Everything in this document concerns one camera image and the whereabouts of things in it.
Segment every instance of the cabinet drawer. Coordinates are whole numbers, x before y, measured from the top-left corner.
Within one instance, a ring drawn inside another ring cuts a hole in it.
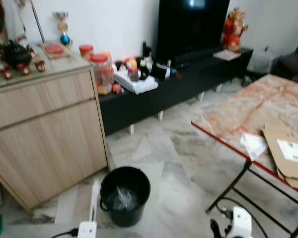
[[[0,176],[28,208],[106,165],[93,100],[0,130]]]
[[[0,93],[0,127],[93,98],[89,72]]]

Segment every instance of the white leg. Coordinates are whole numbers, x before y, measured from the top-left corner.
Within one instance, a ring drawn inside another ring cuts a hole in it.
[[[203,100],[203,97],[204,97],[204,92],[198,95],[198,101],[201,102]]]
[[[158,120],[159,121],[162,121],[162,119],[163,119],[163,111],[159,112],[157,116],[158,116]]]
[[[221,92],[221,89],[222,89],[222,86],[223,86],[223,84],[221,83],[220,85],[217,86],[217,88],[216,88],[215,91],[216,91],[217,93],[220,93],[220,92]]]
[[[128,131],[129,131],[129,134],[130,134],[130,135],[133,135],[133,134],[134,134],[134,124],[131,124],[131,125],[128,127]]]

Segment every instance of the trophy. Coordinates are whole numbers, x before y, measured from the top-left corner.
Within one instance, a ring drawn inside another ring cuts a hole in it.
[[[63,12],[63,11],[56,11],[56,12],[53,12],[53,16],[55,16],[59,20],[58,29],[62,33],[60,37],[60,41],[63,45],[68,46],[71,43],[71,39],[66,34],[66,31],[69,28],[69,26],[65,22],[65,18],[69,16],[69,13]]]

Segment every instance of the power cord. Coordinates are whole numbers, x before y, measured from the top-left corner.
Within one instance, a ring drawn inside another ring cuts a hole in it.
[[[251,217],[254,219],[254,221],[256,222],[256,224],[258,225],[258,227],[260,228],[260,230],[262,231],[264,237],[265,237],[265,238],[268,238],[268,236],[267,236],[267,234],[266,234],[264,228],[260,225],[260,223],[259,223],[259,221],[256,219],[256,217],[254,217],[254,215],[253,215],[253,214],[252,214],[246,207],[244,207],[240,202],[238,202],[238,201],[236,201],[236,200],[234,200],[234,199],[232,199],[232,198],[229,198],[229,197],[223,197],[221,200],[227,200],[227,201],[234,202],[234,203],[236,203],[238,206],[244,208],[244,209],[251,215]],[[221,209],[217,204],[216,204],[216,207],[217,207],[217,209],[219,210],[219,212],[221,212],[221,213],[224,214],[224,215],[227,215],[227,210],[223,210],[223,209]]]
[[[60,233],[60,234],[53,236],[51,238],[56,238],[56,237],[65,236],[65,235],[71,235],[72,237],[77,237],[78,236],[78,228],[74,228],[68,232]]]

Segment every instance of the marble floor tile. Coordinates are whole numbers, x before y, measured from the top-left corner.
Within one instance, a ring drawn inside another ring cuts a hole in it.
[[[108,136],[112,167],[133,166],[149,178],[151,192],[142,219],[130,228],[117,227],[108,214],[97,209],[98,238],[211,238],[210,219],[218,221],[222,234],[229,220],[214,209],[205,210],[231,183],[245,159],[197,130],[190,122],[206,108],[213,107],[241,89],[240,80],[223,84],[220,93],[205,92],[199,102],[192,98],[164,111],[163,121],[155,116],[135,124],[135,134],[121,130]],[[298,194],[254,167],[266,179],[298,199]],[[58,198],[43,204],[30,217],[8,194],[0,213],[4,218],[3,238],[48,238],[77,227],[88,219],[91,187],[95,179],[108,173],[102,170]],[[290,229],[298,225],[298,207],[276,193],[252,174],[236,186]],[[270,238],[289,237],[234,192],[230,197],[244,204],[264,226]],[[222,201],[220,206],[232,208]],[[253,222],[254,238],[263,237]]]

